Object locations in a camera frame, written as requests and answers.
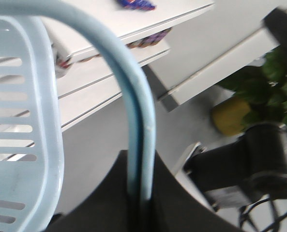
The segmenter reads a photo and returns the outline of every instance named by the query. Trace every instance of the snack package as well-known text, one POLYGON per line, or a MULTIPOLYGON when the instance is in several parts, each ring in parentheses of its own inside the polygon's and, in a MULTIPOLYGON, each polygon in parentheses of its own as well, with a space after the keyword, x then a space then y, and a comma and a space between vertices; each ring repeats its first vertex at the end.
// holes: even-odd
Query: snack package
POLYGON ((151 11, 155 6, 147 0, 118 0, 118 2, 126 9, 151 11))

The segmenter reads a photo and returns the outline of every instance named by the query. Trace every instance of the flower pot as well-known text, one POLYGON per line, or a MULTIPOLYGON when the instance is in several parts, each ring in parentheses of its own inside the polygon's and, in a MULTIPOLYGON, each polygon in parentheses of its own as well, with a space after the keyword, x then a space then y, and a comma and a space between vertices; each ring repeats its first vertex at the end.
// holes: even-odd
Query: flower pot
POLYGON ((222 134, 233 136, 242 132, 242 119, 250 111, 250 105, 245 100, 234 96, 213 107, 211 116, 222 134))

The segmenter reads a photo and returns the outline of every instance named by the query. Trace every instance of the cable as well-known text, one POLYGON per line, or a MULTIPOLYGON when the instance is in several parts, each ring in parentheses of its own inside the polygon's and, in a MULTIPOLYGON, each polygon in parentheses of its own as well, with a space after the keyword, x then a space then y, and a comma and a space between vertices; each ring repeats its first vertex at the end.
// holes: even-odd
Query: cable
POLYGON ((257 207, 260 204, 263 204, 265 202, 268 202, 270 200, 270 198, 266 198, 264 200, 261 200, 259 202, 256 202, 255 204, 253 204, 252 206, 250 206, 250 208, 245 212, 245 210, 247 209, 247 206, 243 206, 240 208, 240 216, 239 216, 239 227, 240 229, 242 229, 244 223, 247 221, 256 232, 259 232, 259 229, 257 228, 257 226, 255 225, 255 223, 253 222, 252 218, 250 217, 250 212, 257 207))
POLYGON ((282 216, 280 216, 279 218, 277 218, 277 220, 274 223, 272 223, 270 226, 266 227, 262 232, 268 232, 269 230, 273 229, 274 224, 276 222, 280 223, 285 218, 287 218, 287 212, 285 214, 283 214, 282 216))
POLYGON ((270 207, 272 210, 272 216, 273 216, 273 230, 272 232, 278 232, 280 230, 280 222, 278 222, 279 214, 278 211, 274 205, 273 200, 270 198, 269 199, 270 207))

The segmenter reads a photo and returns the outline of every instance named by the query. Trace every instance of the light blue plastic chair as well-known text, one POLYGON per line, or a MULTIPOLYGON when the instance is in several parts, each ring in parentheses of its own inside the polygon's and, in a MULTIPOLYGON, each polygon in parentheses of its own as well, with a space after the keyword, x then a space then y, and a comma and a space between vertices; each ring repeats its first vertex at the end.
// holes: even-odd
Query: light blue plastic chair
POLYGON ((0 92, 22 93, 24 101, 0 101, 2 109, 29 111, 27 117, 0 116, 0 125, 30 125, 32 131, 0 132, 2 140, 31 140, 29 147, 0 147, 0 154, 36 160, 0 161, 0 232, 38 232, 52 217, 63 177, 63 150, 56 81, 49 38, 39 18, 59 20, 85 36, 104 56, 121 87, 129 120, 127 191, 137 210, 151 198, 155 115, 143 71, 129 50, 90 15, 57 0, 0 0, 0 57, 21 66, 0 67, 0 75, 21 75, 21 84, 0 84, 0 92))

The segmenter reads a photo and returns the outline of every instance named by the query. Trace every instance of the gray floor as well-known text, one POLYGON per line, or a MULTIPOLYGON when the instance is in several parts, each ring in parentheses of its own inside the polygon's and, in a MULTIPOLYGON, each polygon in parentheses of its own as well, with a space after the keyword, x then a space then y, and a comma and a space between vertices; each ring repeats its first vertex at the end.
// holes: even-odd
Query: gray floor
MULTIPOLYGON (((188 145, 223 141, 211 123, 210 109, 224 98, 213 87, 171 112, 155 104, 157 150, 169 168, 188 145)), ((95 189, 118 152, 127 148, 127 132, 123 101, 118 99, 63 133, 65 177, 56 212, 69 212, 95 189)))

